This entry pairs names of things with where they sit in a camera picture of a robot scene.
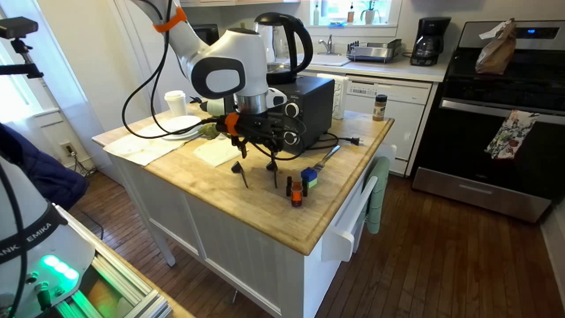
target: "window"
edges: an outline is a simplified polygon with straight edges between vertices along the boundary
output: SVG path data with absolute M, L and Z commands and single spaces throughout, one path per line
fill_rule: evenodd
M 309 24 L 314 33 L 316 28 L 333 28 L 333 31 L 351 35 L 365 31 L 395 35 L 401 3 L 402 0 L 312 0 Z

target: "black box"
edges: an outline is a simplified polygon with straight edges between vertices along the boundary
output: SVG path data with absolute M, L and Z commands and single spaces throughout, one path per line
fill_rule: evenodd
M 295 83 L 273 84 L 288 95 L 288 102 L 298 106 L 296 120 L 303 130 L 295 144 L 284 144 L 286 152 L 302 153 L 332 127 L 333 79 L 300 76 Z

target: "black oven door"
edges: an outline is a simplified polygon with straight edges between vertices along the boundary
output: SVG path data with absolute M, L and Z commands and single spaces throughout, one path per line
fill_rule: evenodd
M 487 144 L 512 109 L 443 99 L 431 113 L 416 164 L 551 201 L 565 183 L 565 116 L 538 114 L 514 159 L 491 159 Z

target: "person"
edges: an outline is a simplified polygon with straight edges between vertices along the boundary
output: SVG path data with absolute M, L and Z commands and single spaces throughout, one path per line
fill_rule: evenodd
M 37 190 L 69 210 L 88 189 L 88 180 L 40 152 L 24 136 L 0 123 L 0 155 L 16 164 Z

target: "dish towel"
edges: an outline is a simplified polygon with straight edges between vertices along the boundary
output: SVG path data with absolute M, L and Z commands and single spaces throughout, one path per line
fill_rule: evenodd
M 485 148 L 491 159 L 514 159 L 535 123 L 533 116 L 528 111 L 512 111 Z
M 376 235 L 381 228 L 381 212 L 383 212 L 383 199 L 386 192 L 388 183 L 388 169 L 390 169 L 390 159 L 388 157 L 376 157 L 372 162 L 371 173 L 367 173 L 367 180 L 374 175 L 378 176 L 378 182 L 372 187 L 372 192 L 365 205 L 365 222 L 369 233 Z

